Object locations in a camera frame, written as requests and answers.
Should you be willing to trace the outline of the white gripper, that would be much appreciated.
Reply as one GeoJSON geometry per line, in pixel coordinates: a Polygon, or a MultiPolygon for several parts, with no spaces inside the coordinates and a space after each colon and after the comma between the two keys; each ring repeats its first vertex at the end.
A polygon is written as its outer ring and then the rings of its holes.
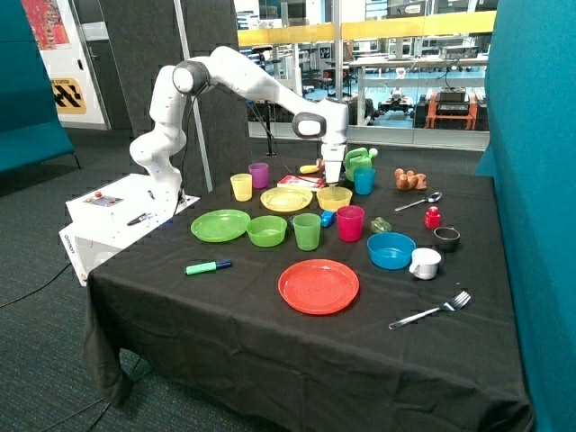
{"type": "Polygon", "coordinates": [[[324,174],[327,184],[334,185],[339,182],[341,167],[346,150],[346,143],[321,144],[321,155],[324,163],[324,174]]]}

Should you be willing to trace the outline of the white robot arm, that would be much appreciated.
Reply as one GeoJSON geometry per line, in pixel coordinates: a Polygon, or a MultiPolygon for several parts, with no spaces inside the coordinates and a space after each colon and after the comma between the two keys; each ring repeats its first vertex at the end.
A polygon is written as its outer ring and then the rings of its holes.
{"type": "Polygon", "coordinates": [[[151,177],[151,191],[159,209],[167,211],[180,202],[182,175],[170,158],[186,143],[185,98],[195,98],[218,85],[245,100],[269,101],[292,113],[292,130],[298,137],[321,141],[326,182],[339,182],[347,144],[347,104],[334,98],[305,99],[246,56],[221,46],[208,56],[160,69],[149,107],[154,127],[130,144],[131,158],[151,177]]]}

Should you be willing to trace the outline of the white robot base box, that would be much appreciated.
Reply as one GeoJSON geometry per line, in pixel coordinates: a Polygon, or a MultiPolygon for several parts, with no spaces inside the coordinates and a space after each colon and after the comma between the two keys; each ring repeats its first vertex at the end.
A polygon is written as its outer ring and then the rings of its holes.
{"type": "Polygon", "coordinates": [[[82,286],[89,273],[164,222],[196,203],[185,195],[166,201],[148,175],[129,174],[66,202],[72,222],[59,232],[82,286]]]}

